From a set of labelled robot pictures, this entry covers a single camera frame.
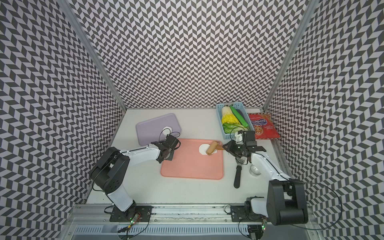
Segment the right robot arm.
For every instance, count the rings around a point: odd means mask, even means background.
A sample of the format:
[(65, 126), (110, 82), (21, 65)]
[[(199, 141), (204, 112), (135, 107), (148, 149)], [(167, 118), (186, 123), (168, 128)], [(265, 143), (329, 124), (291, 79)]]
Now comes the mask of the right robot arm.
[(266, 217), (274, 226), (306, 224), (309, 220), (304, 184), (293, 180), (273, 163), (264, 147), (258, 146), (254, 131), (230, 134), (223, 149), (237, 161), (250, 164), (250, 172), (268, 183), (265, 197), (247, 200), (249, 212)]

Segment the white dough piece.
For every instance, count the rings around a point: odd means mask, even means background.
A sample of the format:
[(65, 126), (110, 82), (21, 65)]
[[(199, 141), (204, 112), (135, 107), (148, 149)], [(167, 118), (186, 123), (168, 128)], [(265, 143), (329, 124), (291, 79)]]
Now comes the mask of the white dough piece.
[(201, 155), (207, 155), (206, 154), (206, 150), (208, 149), (208, 147), (209, 147), (210, 145), (209, 144), (202, 144), (202, 145), (200, 145), (200, 147), (199, 147), (199, 153), (201, 154)]

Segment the wooden dough roller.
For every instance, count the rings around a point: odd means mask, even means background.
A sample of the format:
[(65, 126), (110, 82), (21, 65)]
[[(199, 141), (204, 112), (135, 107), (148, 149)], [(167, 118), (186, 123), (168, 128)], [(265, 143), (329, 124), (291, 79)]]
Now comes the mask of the wooden dough roller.
[(206, 154), (208, 156), (211, 156), (215, 151), (223, 151), (223, 150), (224, 148), (222, 145), (220, 145), (219, 142), (213, 141), (208, 147), (208, 149), (206, 150)]

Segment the pink tray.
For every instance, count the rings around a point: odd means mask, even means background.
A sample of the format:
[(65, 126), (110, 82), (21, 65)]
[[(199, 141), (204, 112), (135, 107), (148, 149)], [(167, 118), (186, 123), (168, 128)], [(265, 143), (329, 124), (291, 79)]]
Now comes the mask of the pink tray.
[(211, 156), (201, 155), (199, 147), (214, 140), (180, 139), (181, 146), (172, 161), (163, 161), (161, 175), (171, 178), (220, 180), (224, 176), (223, 151)]

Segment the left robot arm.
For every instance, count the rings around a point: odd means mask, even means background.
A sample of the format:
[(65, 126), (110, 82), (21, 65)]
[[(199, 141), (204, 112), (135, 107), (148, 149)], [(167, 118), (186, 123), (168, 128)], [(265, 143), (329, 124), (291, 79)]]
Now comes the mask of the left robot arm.
[(128, 168), (146, 161), (157, 161), (160, 164), (163, 161), (171, 161), (175, 150), (180, 146), (181, 141), (169, 134), (162, 141), (132, 150), (110, 147), (90, 171), (91, 180), (101, 188), (117, 209), (123, 213), (127, 212), (135, 203), (123, 184)]

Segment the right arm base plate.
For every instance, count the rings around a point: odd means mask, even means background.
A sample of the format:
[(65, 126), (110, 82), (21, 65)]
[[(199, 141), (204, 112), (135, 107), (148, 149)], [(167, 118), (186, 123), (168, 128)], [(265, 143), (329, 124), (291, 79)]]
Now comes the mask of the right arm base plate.
[(232, 222), (240, 222), (240, 220), (243, 220), (245, 222), (261, 223), (263, 220), (268, 219), (264, 215), (254, 213), (250, 206), (230, 206), (230, 215)]

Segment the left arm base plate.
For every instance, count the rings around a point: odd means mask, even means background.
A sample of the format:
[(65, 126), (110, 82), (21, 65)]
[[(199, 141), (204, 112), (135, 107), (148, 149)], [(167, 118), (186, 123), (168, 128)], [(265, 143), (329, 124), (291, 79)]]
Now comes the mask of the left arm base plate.
[(110, 216), (110, 222), (130, 223), (135, 215), (138, 215), (141, 223), (148, 222), (152, 215), (153, 206), (131, 206), (127, 211), (122, 212), (114, 207)]

